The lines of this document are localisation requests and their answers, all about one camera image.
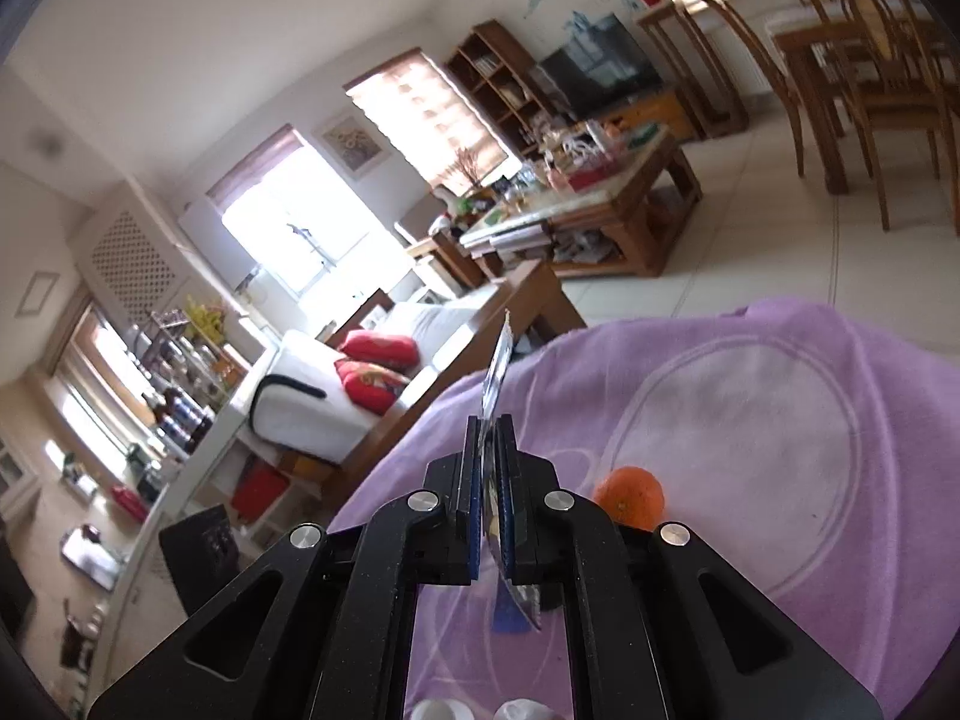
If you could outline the orange tangerine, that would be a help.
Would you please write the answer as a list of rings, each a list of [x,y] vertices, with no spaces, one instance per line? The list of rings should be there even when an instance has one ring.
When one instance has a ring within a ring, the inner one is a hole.
[[[652,532],[665,511],[665,494],[652,473],[639,466],[622,466],[597,484],[592,495],[613,522]]]

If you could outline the purple tablecloth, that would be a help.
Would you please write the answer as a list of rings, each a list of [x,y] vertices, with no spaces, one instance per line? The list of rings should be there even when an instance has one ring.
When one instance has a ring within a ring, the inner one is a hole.
[[[459,452],[482,382],[441,395],[334,530]],[[651,473],[661,522],[765,593],[884,718],[958,718],[955,364],[828,305],[767,299],[565,333],[509,366],[498,411],[574,494],[590,499],[628,466]],[[574,717],[562,610],[544,610],[540,631],[498,631],[496,574],[483,548],[470,587],[421,590],[398,717],[503,717],[517,700]]]

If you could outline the red cushion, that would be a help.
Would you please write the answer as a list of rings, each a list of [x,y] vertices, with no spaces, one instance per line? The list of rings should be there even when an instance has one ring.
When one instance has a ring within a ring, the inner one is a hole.
[[[373,330],[350,330],[338,345],[348,358],[370,362],[397,372],[410,371],[420,364],[420,349],[413,338]]]
[[[350,401],[377,416],[384,416],[410,383],[387,367],[354,359],[339,359],[335,370]]]

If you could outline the wooden coffee table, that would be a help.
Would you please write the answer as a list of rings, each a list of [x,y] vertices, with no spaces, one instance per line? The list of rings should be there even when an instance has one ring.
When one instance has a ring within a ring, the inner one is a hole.
[[[562,278],[656,278],[703,200],[700,181],[669,128],[623,155],[622,169],[584,190],[532,193],[516,211],[500,203],[462,234],[472,257],[544,254]],[[563,239],[597,232],[613,245],[596,263],[558,262]]]

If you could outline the wooden tv cabinet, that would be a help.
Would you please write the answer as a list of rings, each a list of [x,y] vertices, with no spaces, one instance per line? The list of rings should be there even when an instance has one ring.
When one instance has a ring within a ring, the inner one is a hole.
[[[666,86],[656,93],[636,98],[619,109],[601,115],[599,121],[604,125],[612,124],[620,132],[656,122],[669,128],[679,142],[703,138],[690,104],[686,102],[680,89],[673,86]]]

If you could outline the tall wooden plant stand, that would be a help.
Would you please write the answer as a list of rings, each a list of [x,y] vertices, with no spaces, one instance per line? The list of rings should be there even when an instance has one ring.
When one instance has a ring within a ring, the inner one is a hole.
[[[745,132],[750,121],[731,73],[685,8],[660,4],[638,20],[670,68],[701,138]]]

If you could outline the wooden bookshelf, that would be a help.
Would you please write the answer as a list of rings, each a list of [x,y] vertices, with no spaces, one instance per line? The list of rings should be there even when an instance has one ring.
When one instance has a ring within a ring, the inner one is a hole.
[[[474,26],[444,70],[494,135],[521,160],[534,160],[558,109],[535,81],[534,57],[512,32],[496,20]]]

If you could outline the black television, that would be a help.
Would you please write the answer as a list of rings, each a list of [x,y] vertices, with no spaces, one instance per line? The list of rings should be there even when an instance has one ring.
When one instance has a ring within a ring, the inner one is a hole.
[[[651,59],[615,15],[579,29],[530,76],[556,109],[578,121],[664,86]]]

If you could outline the wooden dining chair far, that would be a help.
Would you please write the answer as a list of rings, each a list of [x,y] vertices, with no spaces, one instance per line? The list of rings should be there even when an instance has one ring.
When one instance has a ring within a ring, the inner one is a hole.
[[[724,0],[701,0],[711,11],[722,18],[731,31],[739,38],[739,41],[745,47],[750,57],[754,59],[761,75],[765,76],[766,81],[770,83],[773,93],[779,99],[782,107],[788,114],[791,133],[793,134],[794,156],[796,156],[797,175],[805,176],[805,151],[804,137],[802,137],[802,117],[800,117],[800,101],[797,96],[793,83],[784,71],[773,60],[768,49],[760,41],[757,33],[750,28],[740,13],[737,13],[731,5]]]

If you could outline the wooden dining chair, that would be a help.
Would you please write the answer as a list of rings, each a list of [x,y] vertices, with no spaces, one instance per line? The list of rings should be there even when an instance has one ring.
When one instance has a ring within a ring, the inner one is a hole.
[[[958,200],[958,146],[947,73],[952,60],[934,55],[932,29],[921,23],[914,0],[809,0],[828,29],[828,54],[850,114],[867,174],[874,179],[880,224],[890,227],[889,202],[875,135],[916,130],[928,145],[937,177],[947,176]]]
[[[770,83],[773,93],[779,99],[782,107],[788,114],[791,133],[793,134],[794,156],[796,156],[797,175],[805,176],[805,151],[804,137],[802,137],[802,117],[800,117],[800,101],[797,96],[793,83],[784,71],[773,60],[768,49],[760,41],[757,33],[750,28],[740,13],[737,13],[731,5],[724,0],[701,0],[711,11],[722,18],[731,31],[739,38],[739,41],[745,47],[750,57],[754,59],[761,75],[765,76],[766,81]]]

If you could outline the wooden dining chair near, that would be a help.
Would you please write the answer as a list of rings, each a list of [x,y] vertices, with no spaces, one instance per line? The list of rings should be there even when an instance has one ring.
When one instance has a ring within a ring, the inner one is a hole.
[[[916,130],[928,145],[937,177],[947,176],[958,200],[958,146],[947,73],[952,60],[934,55],[932,29],[921,23],[914,0],[809,0],[828,29],[828,54],[850,114],[867,174],[874,179],[880,224],[890,227],[889,202],[875,135]]]

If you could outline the wooden dining table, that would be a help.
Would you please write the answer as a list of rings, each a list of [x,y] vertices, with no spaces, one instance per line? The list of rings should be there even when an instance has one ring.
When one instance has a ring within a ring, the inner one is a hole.
[[[932,29],[934,55],[940,60],[952,60],[957,64],[947,73],[947,89],[952,99],[953,117],[958,114],[958,54],[949,43],[947,31],[934,21],[926,10],[919,10],[921,23]],[[781,52],[793,80],[799,99],[811,121],[822,158],[827,190],[833,195],[850,192],[844,163],[836,146],[836,138],[843,133],[839,126],[836,108],[843,106],[839,93],[839,80],[833,68],[833,59],[828,54],[828,29],[818,19],[812,5],[794,8],[781,20],[768,23],[771,41]]]

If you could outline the small framed wall picture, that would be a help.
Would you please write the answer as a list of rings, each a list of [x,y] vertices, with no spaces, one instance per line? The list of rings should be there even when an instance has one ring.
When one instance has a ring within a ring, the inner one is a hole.
[[[324,153],[352,181],[363,179],[389,158],[381,137],[361,122],[361,115],[344,110],[314,130]]]

